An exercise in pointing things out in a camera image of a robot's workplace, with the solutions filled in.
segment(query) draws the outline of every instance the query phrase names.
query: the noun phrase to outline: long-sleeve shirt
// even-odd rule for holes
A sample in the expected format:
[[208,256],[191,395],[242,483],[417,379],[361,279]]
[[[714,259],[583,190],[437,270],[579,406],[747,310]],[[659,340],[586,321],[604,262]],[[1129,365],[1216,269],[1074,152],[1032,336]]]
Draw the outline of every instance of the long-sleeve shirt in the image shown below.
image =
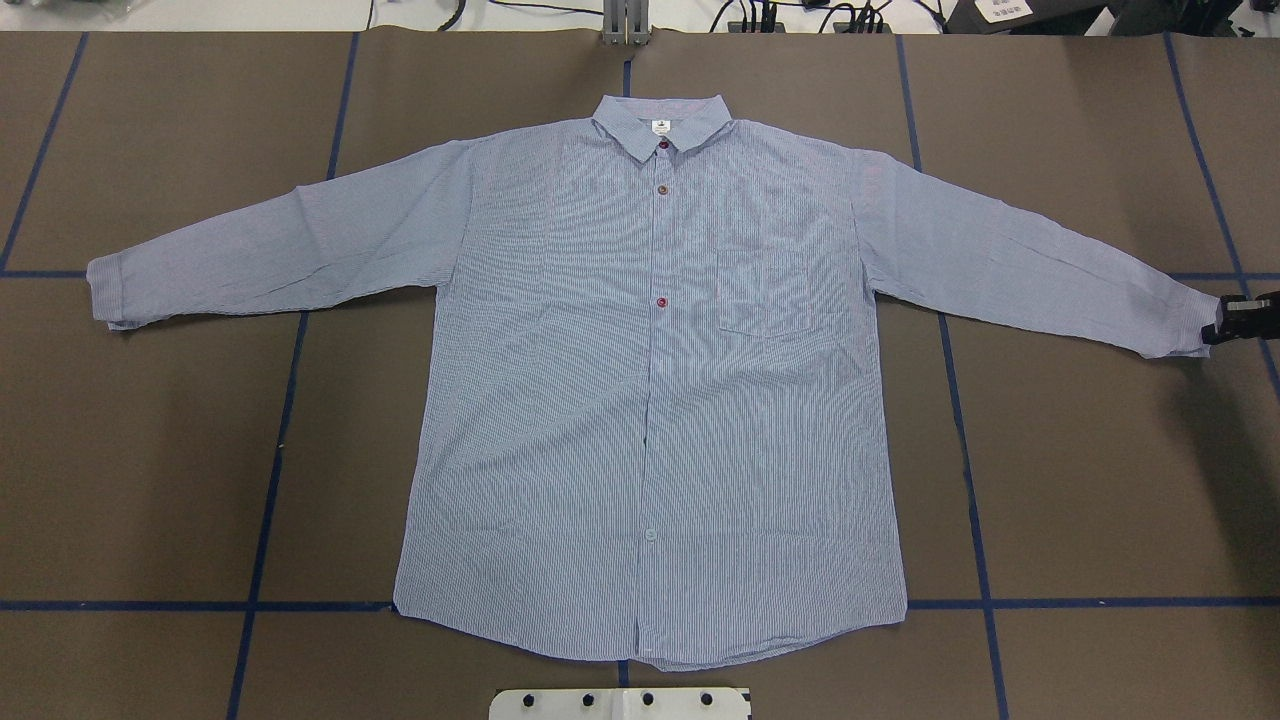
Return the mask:
[[399,612],[667,670],[897,623],[874,293],[1204,356],[1216,299],[888,155],[604,97],[88,266],[93,315],[435,286]]

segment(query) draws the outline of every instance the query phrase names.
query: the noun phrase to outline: white sticker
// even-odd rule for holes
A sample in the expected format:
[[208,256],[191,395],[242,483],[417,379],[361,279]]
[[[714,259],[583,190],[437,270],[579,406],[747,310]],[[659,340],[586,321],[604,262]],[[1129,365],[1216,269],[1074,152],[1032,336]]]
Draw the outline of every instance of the white sticker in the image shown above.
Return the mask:
[[978,12],[988,23],[1002,23],[1032,14],[1027,0],[974,0]]

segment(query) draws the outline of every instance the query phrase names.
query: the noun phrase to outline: shirt's left sleeve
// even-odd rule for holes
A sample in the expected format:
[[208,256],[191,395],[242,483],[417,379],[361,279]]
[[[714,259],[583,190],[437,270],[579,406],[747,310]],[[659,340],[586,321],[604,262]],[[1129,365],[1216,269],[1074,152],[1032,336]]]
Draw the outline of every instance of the shirt's left sleeve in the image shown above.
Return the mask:
[[954,315],[1076,336],[1143,357],[1204,357],[1219,301],[1053,220],[852,151],[868,284]]
[[449,281],[483,141],[456,141],[196,223],[88,264],[93,318],[329,307]]

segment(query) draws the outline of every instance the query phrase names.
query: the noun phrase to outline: shirt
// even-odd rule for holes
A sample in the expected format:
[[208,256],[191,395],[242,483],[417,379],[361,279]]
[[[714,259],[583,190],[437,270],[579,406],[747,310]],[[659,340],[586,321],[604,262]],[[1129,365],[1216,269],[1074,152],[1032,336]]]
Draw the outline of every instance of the shirt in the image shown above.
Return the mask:
[[874,293],[1207,355],[1217,300],[882,152],[604,97],[93,260],[93,314],[435,286],[398,611],[694,670],[897,623]]

